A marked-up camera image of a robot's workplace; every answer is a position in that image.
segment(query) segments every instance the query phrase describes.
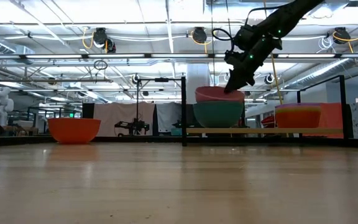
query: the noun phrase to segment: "black robotic arm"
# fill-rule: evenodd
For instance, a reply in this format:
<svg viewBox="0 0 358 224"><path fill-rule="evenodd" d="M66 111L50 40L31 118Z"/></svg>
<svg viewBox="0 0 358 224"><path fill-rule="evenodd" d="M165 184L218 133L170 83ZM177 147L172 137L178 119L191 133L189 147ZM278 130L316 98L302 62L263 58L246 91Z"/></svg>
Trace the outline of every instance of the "black robotic arm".
<svg viewBox="0 0 358 224"><path fill-rule="evenodd" d="M232 48L226 51L224 60L234 67L230 70L230 79L225 92L229 93L246 85L255 85L254 72L263 65L264 60L274 49L282 50L281 38L288 35L306 13L323 1L295 0L283 6L267 8L277 10L256 26L245 24L235 37L225 39L232 42ZM217 30L222 29L214 29L212 34L220 39L215 36ZM235 45L244 52L235 52Z"/></svg>

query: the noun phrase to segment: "white robot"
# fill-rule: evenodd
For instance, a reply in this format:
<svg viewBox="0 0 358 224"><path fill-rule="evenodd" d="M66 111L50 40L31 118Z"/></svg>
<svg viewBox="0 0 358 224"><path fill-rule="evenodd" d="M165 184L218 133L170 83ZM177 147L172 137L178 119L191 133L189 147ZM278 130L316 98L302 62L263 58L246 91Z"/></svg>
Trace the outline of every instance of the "white robot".
<svg viewBox="0 0 358 224"><path fill-rule="evenodd" d="M13 111L13 100L9 99L8 94L11 89L8 87L0 87L0 125L7 125L7 112Z"/></svg>

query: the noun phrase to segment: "teal bowl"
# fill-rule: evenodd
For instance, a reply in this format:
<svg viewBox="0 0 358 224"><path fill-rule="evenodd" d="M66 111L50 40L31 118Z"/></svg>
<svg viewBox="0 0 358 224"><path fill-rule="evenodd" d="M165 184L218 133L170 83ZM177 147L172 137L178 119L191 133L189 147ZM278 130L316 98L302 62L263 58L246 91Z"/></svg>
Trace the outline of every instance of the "teal bowl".
<svg viewBox="0 0 358 224"><path fill-rule="evenodd" d="M241 118L244 104L236 101L206 101L193 105L194 115L204 128L230 128Z"/></svg>

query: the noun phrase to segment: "wooden floor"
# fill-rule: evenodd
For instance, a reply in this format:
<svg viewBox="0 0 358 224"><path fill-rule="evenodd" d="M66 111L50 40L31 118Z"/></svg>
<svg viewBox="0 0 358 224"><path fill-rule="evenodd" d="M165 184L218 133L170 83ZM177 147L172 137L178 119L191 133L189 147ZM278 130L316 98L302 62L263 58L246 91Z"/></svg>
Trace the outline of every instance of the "wooden floor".
<svg viewBox="0 0 358 224"><path fill-rule="evenodd" d="M0 147L0 223L358 223L358 149Z"/></svg>

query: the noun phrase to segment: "wooden shelf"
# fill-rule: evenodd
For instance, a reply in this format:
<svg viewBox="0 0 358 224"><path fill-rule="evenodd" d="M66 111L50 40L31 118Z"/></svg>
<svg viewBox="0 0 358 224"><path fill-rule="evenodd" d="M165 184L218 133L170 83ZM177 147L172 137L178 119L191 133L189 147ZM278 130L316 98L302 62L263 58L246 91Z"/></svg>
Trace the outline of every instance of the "wooden shelf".
<svg viewBox="0 0 358 224"><path fill-rule="evenodd" d="M341 128L187 128L189 134L342 134Z"/></svg>

